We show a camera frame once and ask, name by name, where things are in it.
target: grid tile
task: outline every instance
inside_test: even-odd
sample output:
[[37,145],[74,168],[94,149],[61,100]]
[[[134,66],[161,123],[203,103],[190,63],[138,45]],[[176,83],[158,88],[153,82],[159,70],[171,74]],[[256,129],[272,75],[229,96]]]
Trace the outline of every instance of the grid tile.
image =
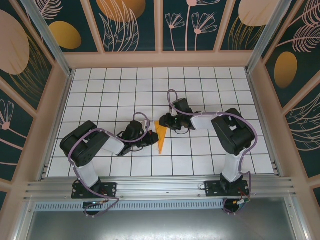
[[[252,155],[247,155],[243,162],[242,171],[274,173],[243,68],[155,67],[77,69],[47,175],[75,177],[59,144],[63,137],[87,120],[118,134],[132,121],[134,112],[141,112],[152,120],[150,129],[155,131],[155,121],[170,111],[168,89],[176,90],[178,98],[187,98],[194,112],[238,109],[259,136]],[[170,94],[170,99],[176,100],[174,93]],[[143,121],[144,118],[137,115],[136,120]],[[142,150],[135,147],[124,157],[101,149],[93,159],[93,165],[101,177],[218,175],[222,172],[226,151],[214,130],[177,133],[166,131],[161,155],[157,143]]]

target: yellow triangular block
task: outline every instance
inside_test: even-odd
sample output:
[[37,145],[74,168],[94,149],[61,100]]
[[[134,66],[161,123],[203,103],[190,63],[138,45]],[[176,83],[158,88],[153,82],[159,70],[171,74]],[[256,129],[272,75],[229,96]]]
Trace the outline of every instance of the yellow triangular block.
[[156,131],[156,133],[158,134],[158,137],[159,137],[159,141],[158,141],[159,154],[161,154],[162,153],[162,148],[164,147],[167,128],[165,126],[159,125],[159,121],[156,121],[155,122],[155,131]]

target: purple cable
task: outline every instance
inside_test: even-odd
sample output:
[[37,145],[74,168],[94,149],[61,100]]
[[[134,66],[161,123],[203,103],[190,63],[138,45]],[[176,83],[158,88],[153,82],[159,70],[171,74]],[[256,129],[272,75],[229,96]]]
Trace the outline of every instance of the purple cable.
[[[78,171],[77,171],[77,169],[76,169],[76,164],[75,164],[75,162],[71,159],[71,156],[72,156],[73,152],[75,151],[76,147],[77,147],[86,137],[88,137],[90,134],[92,134],[92,133],[94,133],[94,132],[98,132],[98,131],[104,132],[104,133],[106,133],[106,134],[108,134],[108,135],[110,135],[110,136],[112,136],[112,137],[118,138],[118,139],[121,140],[122,142],[126,142],[126,143],[135,143],[135,142],[140,141],[140,140],[143,139],[143,138],[145,137],[145,135],[148,133],[148,129],[149,129],[149,127],[150,127],[150,120],[149,120],[149,119],[147,118],[147,116],[146,116],[144,113],[142,113],[142,112],[136,112],[136,113],[133,115],[133,120],[135,120],[135,116],[136,116],[137,114],[140,114],[140,115],[144,116],[145,119],[146,119],[146,121],[147,121],[147,129],[146,129],[145,133],[144,133],[140,138],[138,138],[138,139],[136,139],[136,140],[132,140],[132,141],[123,140],[123,139],[121,139],[120,137],[116,137],[116,136],[115,136],[114,134],[112,134],[111,132],[108,132],[108,131],[106,131],[106,130],[104,130],[104,129],[102,129],[102,128],[95,128],[95,129],[87,132],[85,135],[83,135],[83,136],[75,143],[75,145],[73,145],[73,147],[71,148],[71,150],[70,150],[70,152],[69,152],[69,154],[68,154],[68,156],[67,156],[67,157],[68,157],[68,161],[69,161],[69,163],[71,164],[71,166],[72,166],[72,168],[73,168],[73,171],[74,171],[76,177],[78,178],[78,180],[80,181],[80,183],[85,187],[86,190],[88,190],[90,193],[92,193],[92,194],[94,194],[94,195],[96,195],[96,196],[98,196],[98,197],[101,197],[102,199],[105,199],[105,200],[106,200],[106,199],[108,199],[108,200],[116,200],[116,202],[114,202],[113,204],[111,204],[106,210],[100,211],[100,212],[98,212],[96,215],[93,215],[93,216],[92,216],[93,218],[94,218],[95,216],[98,217],[98,216],[106,213],[109,209],[113,208],[113,206],[116,205],[116,204],[120,201],[120,199],[117,198],[117,197],[105,196],[105,195],[99,194],[99,193],[91,190],[90,187],[88,187],[88,186],[85,184],[85,182],[81,179],[81,177],[80,177],[80,175],[79,175],[79,173],[78,173]],[[86,214],[86,216],[89,216],[88,213],[87,213],[88,208],[90,208],[90,207],[92,207],[92,206],[103,205],[103,204],[104,204],[104,203],[90,204],[90,205],[88,205],[88,206],[84,209],[84,213]]]
[[[171,107],[173,110],[175,110],[177,113],[180,113],[180,114],[183,114],[183,115],[187,115],[187,116],[201,116],[201,115],[209,115],[209,116],[217,115],[217,116],[223,116],[223,115],[225,115],[225,116],[229,116],[229,117],[236,118],[236,119],[244,122],[246,125],[249,126],[249,128],[251,128],[251,130],[253,131],[253,134],[254,134],[254,139],[255,139],[255,141],[254,141],[254,143],[253,143],[252,146],[250,146],[247,150],[245,150],[245,151],[243,152],[243,154],[242,154],[242,156],[241,156],[241,158],[240,158],[240,163],[239,163],[239,168],[238,168],[238,171],[239,171],[239,173],[240,173],[241,175],[244,176],[244,175],[248,175],[248,174],[249,174],[249,195],[248,195],[248,198],[250,198],[250,195],[251,195],[251,172],[248,171],[248,172],[243,173],[243,172],[241,172],[241,168],[242,168],[242,163],[243,163],[243,161],[244,161],[245,155],[246,155],[247,153],[249,153],[249,152],[257,145],[257,143],[258,143],[258,134],[257,134],[256,130],[254,129],[254,127],[253,127],[247,120],[243,119],[242,117],[237,116],[237,115],[232,114],[232,113],[228,113],[228,112],[187,113],[187,112],[180,111],[180,110],[176,109],[175,106],[171,103],[171,100],[170,100],[170,92],[172,92],[172,93],[175,94],[176,100],[178,100],[178,93],[177,93],[175,90],[173,90],[173,89],[169,89],[169,91],[168,91],[167,94],[166,94],[166,98],[167,98],[167,100],[168,100],[168,102],[169,102],[170,107]],[[225,199],[225,201],[223,201],[223,211],[224,211],[225,213],[227,213],[227,211],[228,211],[227,209],[225,209],[225,203],[226,203],[226,201],[227,201],[227,199]]]

